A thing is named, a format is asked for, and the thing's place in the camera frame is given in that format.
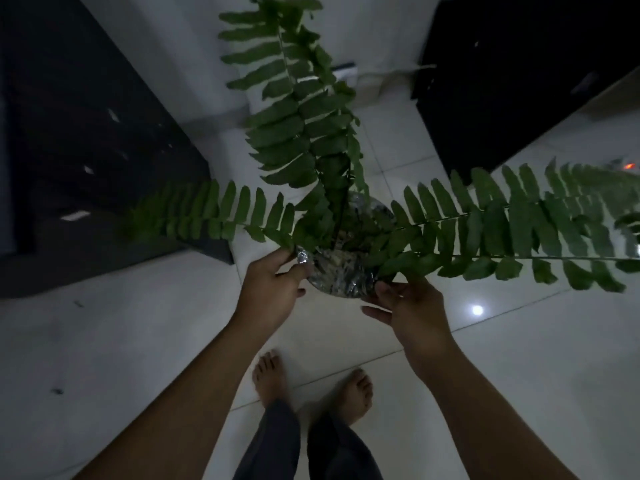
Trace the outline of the person's left hand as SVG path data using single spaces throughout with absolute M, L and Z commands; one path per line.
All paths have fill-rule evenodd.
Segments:
M 252 262 L 247 269 L 232 321 L 242 329 L 269 338 L 292 313 L 296 300 L 306 291 L 281 281 L 281 267 L 293 261 L 285 249 L 275 250 Z

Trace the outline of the person's right hand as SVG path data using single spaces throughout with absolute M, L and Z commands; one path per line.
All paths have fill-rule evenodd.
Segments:
M 438 380 L 461 354 L 447 319 L 444 298 L 423 276 L 406 283 L 379 281 L 364 306 L 391 310 L 393 330 L 412 370 L 427 386 Z

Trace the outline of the clear glass vase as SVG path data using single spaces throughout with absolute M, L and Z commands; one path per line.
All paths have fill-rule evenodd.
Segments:
M 322 239 L 301 237 L 295 246 L 297 260 L 313 264 L 308 281 L 317 290 L 339 298 L 363 298 L 373 292 L 396 226 L 396 217 L 382 202 L 349 191 L 338 231 Z

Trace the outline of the person's right forearm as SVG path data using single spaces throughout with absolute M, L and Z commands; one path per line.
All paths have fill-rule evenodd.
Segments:
M 469 480 L 579 480 L 455 341 L 404 353 L 436 400 Z

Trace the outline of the person's left forearm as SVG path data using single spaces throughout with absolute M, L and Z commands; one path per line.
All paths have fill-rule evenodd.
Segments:
M 241 380 L 274 330 L 234 314 L 73 480 L 202 480 Z

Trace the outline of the person's right foot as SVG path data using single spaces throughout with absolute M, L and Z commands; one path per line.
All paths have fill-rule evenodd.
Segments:
M 333 409 L 338 418 L 350 427 L 371 409 L 372 399 L 372 380 L 363 369 L 356 369 L 340 387 Z

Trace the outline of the person's foot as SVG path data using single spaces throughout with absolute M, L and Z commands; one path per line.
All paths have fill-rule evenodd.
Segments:
M 333 409 L 338 418 L 350 427 L 371 409 L 372 399 L 372 380 L 363 369 L 356 369 L 340 387 Z
M 260 356 L 252 371 L 252 382 L 263 407 L 267 408 L 276 401 L 291 404 L 287 374 L 276 350 Z

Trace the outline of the short green fern frond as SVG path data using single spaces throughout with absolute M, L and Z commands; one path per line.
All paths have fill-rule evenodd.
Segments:
M 244 230 L 255 242 L 274 242 L 293 250 L 295 209 L 278 193 L 269 201 L 261 188 L 201 183 L 169 183 L 142 198 L 122 221 L 124 236 L 132 241 L 167 237 L 176 241 L 209 239 L 231 242 Z

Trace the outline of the person's left foot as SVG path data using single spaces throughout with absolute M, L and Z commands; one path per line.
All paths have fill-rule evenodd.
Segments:
M 260 356 L 252 371 L 252 382 L 263 407 L 267 408 L 276 401 L 291 404 L 287 374 L 276 350 Z

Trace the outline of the tall upright green fern frond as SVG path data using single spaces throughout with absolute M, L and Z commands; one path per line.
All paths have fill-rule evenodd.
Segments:
M 248 117 L 246 141 L 269 185 L 315 185 L 311 208 L 338 201 L 342 193 L 370 196 L 362 150 L 356 136 L 360 120 L 349 108 L 355 89 L 332 70 L 320 35 L 304 21 L 323 9 L 319 0 L 249 0 L 249 11 L 219 15 L 229 28 L 220 40 L 240 51 L 221 62 L 243 66 L 226 83 L 232 91 L 260 89 L 266 106 Z

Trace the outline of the long green fern frond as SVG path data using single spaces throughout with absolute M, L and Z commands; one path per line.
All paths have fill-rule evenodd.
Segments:
M 558 233 L 570 221 L 583 235 L 588 234 L 588 225 L 604 226 L 611 219 L 622 226 L 640 221 L 640 174 L 628 169 L 559 165 L 553 159 L 542 172 L 528 164 L 503 165 L 496 176 L 482 168 L 473 168 L 470 176 L 471 183 L 465 184 L 453 170 L 444 179 L 406 186 L 401 200 L 390 202 L 393 216 L 400 225 L 419 226 L 483 215 L 491 209 L 505 214 L 519 209 L 533 217 L 537 207 Z
M 640 274 L 640 212 L 620 216 L 614 229 L 626 232 L 630 250 L 621 257 L 605 224 L 604 208 L 596 197 L 583 196 L 574 203 L 547 193 L 538 202 L 512 198 L 507 206 L 491 202 L 485 209 L 471 205 L 470 212 L 423 222 L 380 234 L 371 246 L 367 266 L 380 278 L 396 273 L 466 281 L 494 277 L 518 278 L 530 266 L 534 281 L 558 281 L 553 264 L 573 290 L 593 285 L 606 292 L 623 292 L 626 286 L 612 268 Z

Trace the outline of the dark grey trousers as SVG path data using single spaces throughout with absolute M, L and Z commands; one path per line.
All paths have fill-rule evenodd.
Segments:
M 301 449 L 301 425 L 292 407 L 277 399 L 259 427 L 232 480 L 293 480 Z M 335 411 L 325 411 L 307 437 L 310 480 L 383 480 L 372 453 Z

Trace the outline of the dark cabinet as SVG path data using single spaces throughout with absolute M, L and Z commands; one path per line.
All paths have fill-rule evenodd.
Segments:
M 441 0 L 411 98 L 470 185 L 640 66 L 640 0 Z
M 25 298 L 185 247 L 132 242 L 122 217 L 209 165 L 81 0 L 0 0 L 0 299 Z

